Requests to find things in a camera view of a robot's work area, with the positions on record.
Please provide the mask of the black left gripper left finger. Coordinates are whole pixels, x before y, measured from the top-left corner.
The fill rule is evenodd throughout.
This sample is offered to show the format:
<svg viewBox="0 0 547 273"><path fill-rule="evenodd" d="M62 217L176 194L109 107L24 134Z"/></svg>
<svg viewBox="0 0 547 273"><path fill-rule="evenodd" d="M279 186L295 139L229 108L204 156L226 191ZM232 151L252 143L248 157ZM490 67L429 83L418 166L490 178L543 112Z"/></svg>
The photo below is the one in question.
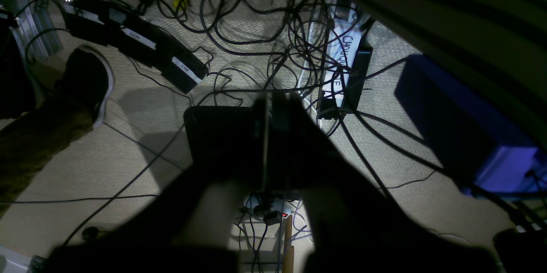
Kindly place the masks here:
<svg viewBox="0 0 547 273"><path fill-rule="evenodd" d="M236 209L264 185L268 96L261 94L241 125L240 143L194 162L150 205L91 243L57 248L49 273L238 273L227 249Z"/></svg>

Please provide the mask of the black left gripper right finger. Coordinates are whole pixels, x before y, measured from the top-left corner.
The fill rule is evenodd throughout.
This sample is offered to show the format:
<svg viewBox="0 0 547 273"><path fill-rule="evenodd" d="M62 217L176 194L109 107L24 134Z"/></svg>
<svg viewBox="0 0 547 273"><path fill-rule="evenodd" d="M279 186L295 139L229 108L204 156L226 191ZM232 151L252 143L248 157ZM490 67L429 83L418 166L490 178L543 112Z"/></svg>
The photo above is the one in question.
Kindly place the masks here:
<svg viewBox="0 0 547 273"><path fill-rule="evenodd" d="M296 93L268 94L268 189L295 191L315 251L306 273L495 273L491 254L409 218L348 163Z"/></svg>

